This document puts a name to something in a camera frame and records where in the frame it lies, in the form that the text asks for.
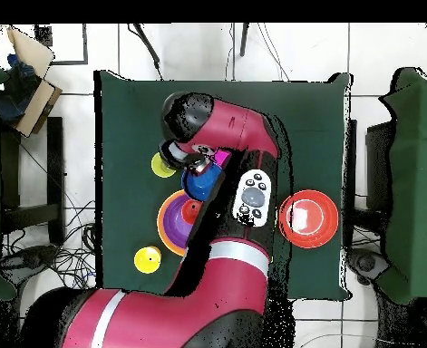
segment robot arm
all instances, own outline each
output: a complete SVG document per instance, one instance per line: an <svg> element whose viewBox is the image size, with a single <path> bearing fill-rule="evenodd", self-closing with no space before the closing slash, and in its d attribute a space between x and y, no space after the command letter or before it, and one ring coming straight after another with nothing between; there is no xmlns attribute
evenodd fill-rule
<svg viewBox="0 0 427 348"><path fill-rule="evenodd" d="M266 119L196 93L170 96L162 119L160 152L174 168L191 165L191 155L231 151L177 276L165 295L97 289L68 305L56 348L260 346L277 179Z"/></svg>

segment white stripe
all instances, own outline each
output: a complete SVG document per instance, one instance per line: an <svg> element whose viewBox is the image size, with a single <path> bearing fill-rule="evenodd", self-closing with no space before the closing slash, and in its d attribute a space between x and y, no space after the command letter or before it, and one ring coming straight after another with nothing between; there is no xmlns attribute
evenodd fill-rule
<svg viewBox="0 0 427 348"><path fill-rule="evenodd" d="M240 260L258 268L267 278L268 259L260 250L235 241L220 241L211 245L210 259L227 258Z"/></svg>
<svg viewBox="0 0 427 348"><path fill-rule="evenodd" d="M97 327L95 327L95 331L93 333L91 348L102 348L108 324L112 319L112 315L115 312L118 303L125 295L126 294L122 291L118 291L103 309L99 323L97 323Z"/></svg>

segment blue object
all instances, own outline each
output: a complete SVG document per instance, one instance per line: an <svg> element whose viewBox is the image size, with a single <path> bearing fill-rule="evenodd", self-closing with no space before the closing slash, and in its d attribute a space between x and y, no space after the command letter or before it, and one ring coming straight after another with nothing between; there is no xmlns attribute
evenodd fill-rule
<svg viewBox="0 0 427 348"><path fill-rule="evenodd" d="M6 60L8 61L8 63L10 64L11 67L15 66L15 64L18 63L18 57L16 56L16 54L12 54L10 53L7 57Z"/></svg>
<svg viewBox="0 0 427 348"><path fill-rule="evenodd" d="M185 170L182 172L181 177L182 189L186 191L190 198L206 201L220 173L221 167L215 163L211 163L205 172L199 176L195 176Z"/></svg>

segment yellow cup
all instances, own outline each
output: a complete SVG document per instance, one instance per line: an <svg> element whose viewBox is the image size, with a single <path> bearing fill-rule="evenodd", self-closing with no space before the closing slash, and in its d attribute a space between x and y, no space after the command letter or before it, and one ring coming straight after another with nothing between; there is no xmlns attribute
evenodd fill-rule
<svg viewBox="0 0 427 348"><path fill-rule="evenodd" d="M151 170L160 178L169 178L176 173L175 169L167 167L158 152L151 159Z"/></svg>
<svg viewBox="0 0 427 348"><path fill-rule="evenodd" d="M155 246L146 246L136 252L134 265L143 274L151 274L159 269L161 252Z"/></svg>

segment cardboard box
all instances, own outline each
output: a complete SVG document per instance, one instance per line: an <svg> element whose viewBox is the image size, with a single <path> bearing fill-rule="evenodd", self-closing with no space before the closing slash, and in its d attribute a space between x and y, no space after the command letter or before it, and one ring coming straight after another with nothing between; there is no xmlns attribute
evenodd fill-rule
<svg viewBox="0 0 427 348"><path fill-rule="evenodd" d="M8 37L14 45L18 59L31 65L35 74L42 79L23 118L12 126L24 136L30 136L31 133L37 133L43 127L62 90L44 80L54 58L49 48L13 27L8 28Z"/></svg>

